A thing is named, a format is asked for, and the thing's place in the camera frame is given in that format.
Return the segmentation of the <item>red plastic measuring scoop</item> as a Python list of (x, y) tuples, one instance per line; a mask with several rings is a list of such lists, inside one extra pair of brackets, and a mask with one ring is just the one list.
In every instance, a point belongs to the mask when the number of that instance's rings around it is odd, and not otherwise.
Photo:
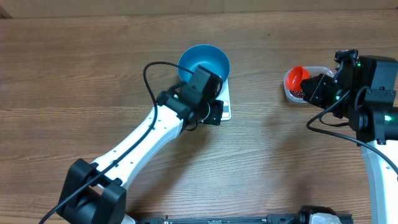
[(291, 91), (301, 91), (302, 87), (300, 86), (302, 80), (306, 80), (310, 78), (309, 71), (303, 66), (296, 66), (287, 74), (287, 78), (285, 80), (285, 87)]

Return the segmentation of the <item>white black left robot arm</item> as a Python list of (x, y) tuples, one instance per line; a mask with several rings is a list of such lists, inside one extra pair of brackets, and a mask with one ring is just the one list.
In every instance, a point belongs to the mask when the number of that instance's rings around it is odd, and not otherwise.
[(151, 112), (126, 139), (92, 163), (73, 163), (58, 205), (48, 214), (68, 223), (135, 223), (126, 213), (132, 181), (182, 131), (193, 131), (198, 123), (220, 125), (223, 102), (217, 96), (229, 73), (198, 65), (188, 81), (152, 96)]

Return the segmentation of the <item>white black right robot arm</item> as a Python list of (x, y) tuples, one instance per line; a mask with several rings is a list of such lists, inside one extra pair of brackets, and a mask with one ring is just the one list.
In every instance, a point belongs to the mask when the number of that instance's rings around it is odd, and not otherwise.
[(300, 86), (304, 101), (323, 111), (347, 118), (355, 137), (306, 127), (317, 133), (345, 139), (361, 148), (366, 166), (373, 223), (397, 223), (397, 60), (359, 55), (356, 49), (337, 51), (336, 74), (304, 79)]

